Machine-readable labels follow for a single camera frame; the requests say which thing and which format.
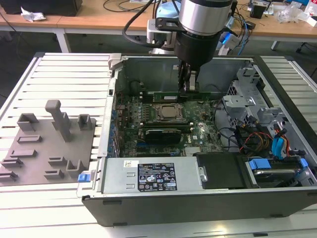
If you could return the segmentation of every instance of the black cylinder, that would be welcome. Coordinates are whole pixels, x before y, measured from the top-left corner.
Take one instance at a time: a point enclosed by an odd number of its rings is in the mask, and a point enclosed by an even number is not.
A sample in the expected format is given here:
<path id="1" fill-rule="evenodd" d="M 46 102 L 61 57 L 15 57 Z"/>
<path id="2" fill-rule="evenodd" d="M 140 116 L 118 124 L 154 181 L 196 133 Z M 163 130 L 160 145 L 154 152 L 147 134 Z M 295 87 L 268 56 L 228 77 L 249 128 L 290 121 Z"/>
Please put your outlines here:
<path id="1" fill-rule="evenodd" d="M 177 32 L 174 46 L 175 55 L 188 63 L 193 70 L 196 70 L 212 59 L 221 34 L 220 31 L 212 36 L 198 36 Z"/>

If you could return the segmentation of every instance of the desk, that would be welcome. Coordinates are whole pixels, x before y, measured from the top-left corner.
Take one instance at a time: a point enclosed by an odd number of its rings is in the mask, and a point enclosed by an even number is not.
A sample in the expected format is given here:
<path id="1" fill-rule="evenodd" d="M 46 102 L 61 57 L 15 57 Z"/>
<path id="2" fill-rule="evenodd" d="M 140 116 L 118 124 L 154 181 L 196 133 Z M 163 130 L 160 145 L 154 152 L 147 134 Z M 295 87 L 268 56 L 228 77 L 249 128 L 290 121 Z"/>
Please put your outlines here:
<path id="1" fill-rule="evenodd" d="M 118 9 L 119 0 L 110 2 L 107 7 Z M 238 8 L 247 0 L 239 0 Z M 83 0 L 83 5 L 76 17 L 48 16 L 46 21 L 30 23 L 20 15 L 7 15 L 1 8 L 4 17 L 16 28 L 17 31 L 51 32 L 57 35 L 63 53 L 70 52 L 67 33 L 77 34 L 106 34 L 121 35 L 121 30 L 126 22 L 135 14 L 133 12 L 110 12 L 103 8 L 104 0 Z M 127 8 L 139 6 L 137 3 L 125 3 Z M 317 28 L 311 27 L 306 22 L 279 24 L 274 16 L 263 16 L 262 19 L 249 18 L 249 12 L 240 10 L 240 13 L 256 27 L 250 37 L 252 40 L 292 41 L 292 42 L 317 42 Z M 146 35 L 147 21 L 152 17 L 152 8 L 131 25 L 128 34 Z M 12 29 L 0 18 L 0 30 Z M 240 32 L 238 22 L 233 30 Z"/>

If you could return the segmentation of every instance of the silver cylinder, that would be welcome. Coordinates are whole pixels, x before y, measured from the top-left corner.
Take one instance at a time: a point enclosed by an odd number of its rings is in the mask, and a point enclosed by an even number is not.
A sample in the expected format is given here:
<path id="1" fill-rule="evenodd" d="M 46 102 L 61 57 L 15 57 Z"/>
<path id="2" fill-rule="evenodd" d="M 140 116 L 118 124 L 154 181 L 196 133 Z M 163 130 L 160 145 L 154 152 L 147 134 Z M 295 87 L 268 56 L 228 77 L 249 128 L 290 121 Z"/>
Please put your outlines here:
<path id="1" fill-rule="evenodd" d="M 208 7 L 190 0 L 183 0 L 179 12 L 179 22 L 185 30 L 196 35 L 209 36 L 221 31 L 225 25 L 231 6 Z"/>

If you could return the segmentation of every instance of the screw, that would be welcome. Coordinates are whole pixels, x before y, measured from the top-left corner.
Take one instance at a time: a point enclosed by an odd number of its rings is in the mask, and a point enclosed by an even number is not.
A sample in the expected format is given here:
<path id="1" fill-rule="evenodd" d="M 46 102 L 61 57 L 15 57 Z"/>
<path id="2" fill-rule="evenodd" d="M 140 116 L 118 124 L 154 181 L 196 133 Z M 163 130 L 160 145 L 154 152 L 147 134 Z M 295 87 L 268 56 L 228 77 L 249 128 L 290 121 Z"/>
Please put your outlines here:
<path id="1" fill-rule="evenodd" d="M 206 177 L 206 175 L 200 175 L 200 180 L 201 180 L 202 182 L 207 182 L 207 177 Z"/>

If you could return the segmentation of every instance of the warning label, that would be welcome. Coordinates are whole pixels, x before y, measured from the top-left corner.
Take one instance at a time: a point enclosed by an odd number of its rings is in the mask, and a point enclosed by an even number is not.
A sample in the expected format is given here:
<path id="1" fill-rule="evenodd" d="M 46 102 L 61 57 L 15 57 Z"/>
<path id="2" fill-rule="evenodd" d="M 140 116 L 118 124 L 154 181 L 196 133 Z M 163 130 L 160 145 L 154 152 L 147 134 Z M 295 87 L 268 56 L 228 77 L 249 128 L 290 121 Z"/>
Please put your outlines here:
<path id="1" fill-rule="evenodd" d="M 174 163 L 138 164 L 140 192 L 177 190 Z"/>

